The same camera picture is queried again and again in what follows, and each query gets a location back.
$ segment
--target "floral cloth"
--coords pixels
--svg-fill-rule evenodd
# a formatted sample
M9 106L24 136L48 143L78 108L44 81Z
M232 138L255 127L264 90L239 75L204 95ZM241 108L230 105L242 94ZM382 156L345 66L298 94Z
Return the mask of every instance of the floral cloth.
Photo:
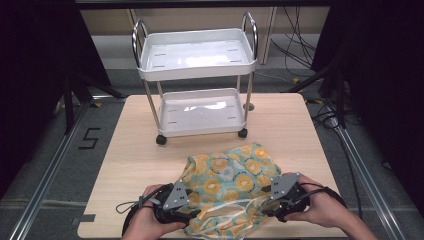
M242 239L267 216L261 211L278 208L262 187L281 175L268 151L258 143L191 156L181 175L190 202L178 211L200 209L185 233L196 238Z

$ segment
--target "rolling cart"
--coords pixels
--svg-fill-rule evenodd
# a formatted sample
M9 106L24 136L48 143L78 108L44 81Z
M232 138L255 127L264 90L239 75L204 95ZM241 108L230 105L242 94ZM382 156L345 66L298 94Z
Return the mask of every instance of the rolling cart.
M246 20L252 25L253 46L246 36ZM144 43L138 51L138 30ZM148 34L140 19L134 26L132 45L137 69L158 128L156 143L167 137L238 131L247 136L246 122L257 60L258 31L249 12L241 29L217 29ZM240 100L240 77L249 74L246 102ZM160 81L238 76L236 88L163 93ZM160 108L156 111L149 84L157 82Z

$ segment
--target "hand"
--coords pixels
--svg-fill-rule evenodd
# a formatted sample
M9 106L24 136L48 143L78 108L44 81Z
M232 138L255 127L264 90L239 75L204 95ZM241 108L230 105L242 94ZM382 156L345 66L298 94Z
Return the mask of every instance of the hand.
M162 185L148 186L143 193L147 196ZM131 222L122 237L122 240L156 240L166 233L176 231L185 227L184 223L173 222L169 224L161 224L156 219L153 209L153 203L146 201L141 209L139 209L131 219Z
M298 183L312 183L322 186L303 175L299 178ZM304 184L302 187L306 192L320 188L310 184ZM377 239L361 219L325 192L312 194L310 196L310 207L305 212L295 212L287 215L284 219L286 221L306 221L327 228L337 227L353 240Z

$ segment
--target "white shelf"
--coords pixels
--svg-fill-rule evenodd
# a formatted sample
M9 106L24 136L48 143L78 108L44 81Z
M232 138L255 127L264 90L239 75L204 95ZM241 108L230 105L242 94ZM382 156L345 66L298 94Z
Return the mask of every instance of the white shelf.
M160 109L160 134L165 137L242 130L243 106L236 89L165 93Z
M246 75L256 65L241 29L149 34L140 62L147 81Z

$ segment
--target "caster wheel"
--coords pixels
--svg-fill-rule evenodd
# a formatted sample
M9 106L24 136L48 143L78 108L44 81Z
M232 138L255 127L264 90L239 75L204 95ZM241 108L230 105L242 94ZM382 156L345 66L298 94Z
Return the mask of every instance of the caster wheel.
M166 137L164 137L163 135L158 135L156 137L156 143L159 144L159 145L165 145Z
M246 138L247 137L247 129L243 128L242 130L240 130L238 132L238 136L241 137L241 138Z

